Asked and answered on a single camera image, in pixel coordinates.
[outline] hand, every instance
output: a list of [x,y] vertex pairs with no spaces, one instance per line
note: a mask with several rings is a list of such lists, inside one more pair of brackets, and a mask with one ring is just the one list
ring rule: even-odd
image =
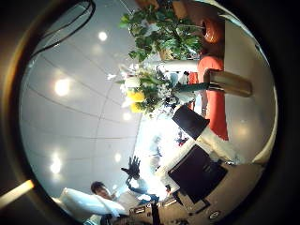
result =
[[140,163],[141,161],[138,157],[133,157],[133,160],[130,157],[128,169],[121,168],[121,170],[127,173],[129,176],[133,177],[134,179],[138,179],[140,177]]

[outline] vase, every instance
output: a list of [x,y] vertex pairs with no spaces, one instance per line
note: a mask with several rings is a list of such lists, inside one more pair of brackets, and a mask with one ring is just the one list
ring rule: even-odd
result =
[[223,30],[219,22],[205,18],[200,21],[200,26],[202,27],[202,35],[207,42],[217,43],[223,39]]

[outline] ceiling panel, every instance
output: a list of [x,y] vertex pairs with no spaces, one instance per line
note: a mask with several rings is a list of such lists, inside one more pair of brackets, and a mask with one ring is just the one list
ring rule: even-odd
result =
[[101,67],[98,67],[67,42],[46,51],[43,55],[68,76],[91,87],[101,95],[105,96],[112,85]]
[[140,121],[114,122],[101,119],[97,130],[98,138],[126,138],[136,137]]
[[96,139],[76,138],[45,132],[21,122],[22,139],[26,152],[39,156],[61,159],[83,159],[93,156]]
[[[60,97],[55,93],[55,83],[61,79],[69,81],[69,92]],[[39,57],[37,65],[31,70],[27,85],[46,98],[93,115],[100,115],[105,101],[104,96],[72,79],[43,57]]]
[[124,113],[131,114],[131,121],[139,121],[141,118],[140,113],[131,113],[129,108],[122,108],[121,105],[111,100],[105,102],[103,114],[101,117],[108,120],[113,120],[115,122],[123,122]]
[[55,134],[85,138],[95,138],[97,134],[97,117],[51,102],[28,88],[22,98],[22,119]]
[[133,153],[135,138],[125,139],[97,139],[95,157],[114,158],[115,154],[120,154],[122,158],[129,158]]

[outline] ceiling light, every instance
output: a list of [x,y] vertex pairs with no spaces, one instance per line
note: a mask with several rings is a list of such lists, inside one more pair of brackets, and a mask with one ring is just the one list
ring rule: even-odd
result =
[[62,167],[62,164],[61,164],[60,160],[58,158],[56,158],[53,161],[53,164],[50,166],[50,170],[52,171],[52,173],[59,173],[61,167]]
[[104,41],[107,39],[107,34],[103,31],[99,32],[99,34],[97,35],[97,37],[101,40]]
[[125,112],[125,113],[123,114],[123,119],[124,119],[124,120],[129,120],[129,119],[131,119],[131,114],[130,114],[129,112]]
[[69,79],[61,79],[55,83],[55,92],[58,96],[65,96],[69,92]]
[[119,161],[121,160],[121,155],[120,155],[119,153],[115,154],[115,155],[114,155],[114,160],[115,160],[116,162],[119,162]]

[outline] red cushion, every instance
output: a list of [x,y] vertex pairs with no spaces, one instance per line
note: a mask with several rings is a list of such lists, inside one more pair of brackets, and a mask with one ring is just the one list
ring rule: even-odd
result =
[[[198,64],[198,77],[195,73],[190,73],[191,83],[203,82],[203,74],[207,68],[224,69],[223,61],[213,56],[203,57]],[[224,93],[215,91],[206,91],[207,110],[206,119],[210,119],[209,127],[223,140],[228,141],[226,114],[225,114],[225,96]]]

